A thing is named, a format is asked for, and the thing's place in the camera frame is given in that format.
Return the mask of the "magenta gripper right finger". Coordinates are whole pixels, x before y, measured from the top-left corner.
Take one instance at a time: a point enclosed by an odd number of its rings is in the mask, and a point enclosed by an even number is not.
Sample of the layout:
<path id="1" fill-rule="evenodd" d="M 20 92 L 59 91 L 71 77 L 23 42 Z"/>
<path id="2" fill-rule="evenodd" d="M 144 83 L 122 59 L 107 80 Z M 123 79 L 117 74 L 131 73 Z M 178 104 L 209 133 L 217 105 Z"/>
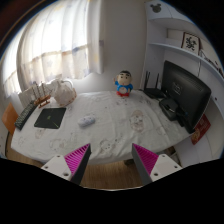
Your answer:
<path id="1" fill-rule="evenodd" d="M 143 185 L 150 184 L 182 169 L 166 154 L 157 155 L 137 144 L 132 144 L 132 156 Z"/>

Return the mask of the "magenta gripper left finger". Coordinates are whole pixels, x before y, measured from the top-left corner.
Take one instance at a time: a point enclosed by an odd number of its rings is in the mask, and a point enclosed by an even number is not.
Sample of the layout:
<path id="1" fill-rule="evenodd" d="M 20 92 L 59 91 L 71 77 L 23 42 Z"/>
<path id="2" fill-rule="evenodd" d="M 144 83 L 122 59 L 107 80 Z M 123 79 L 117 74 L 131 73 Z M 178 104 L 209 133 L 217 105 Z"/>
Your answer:
<path id="1" fill-rule="evenodd" d="M 91 145 L 86 144 L 65 156 L 56 154 L 42 166 L 42 169 L 79 185 L 83 178 L 90 155 Z"/>

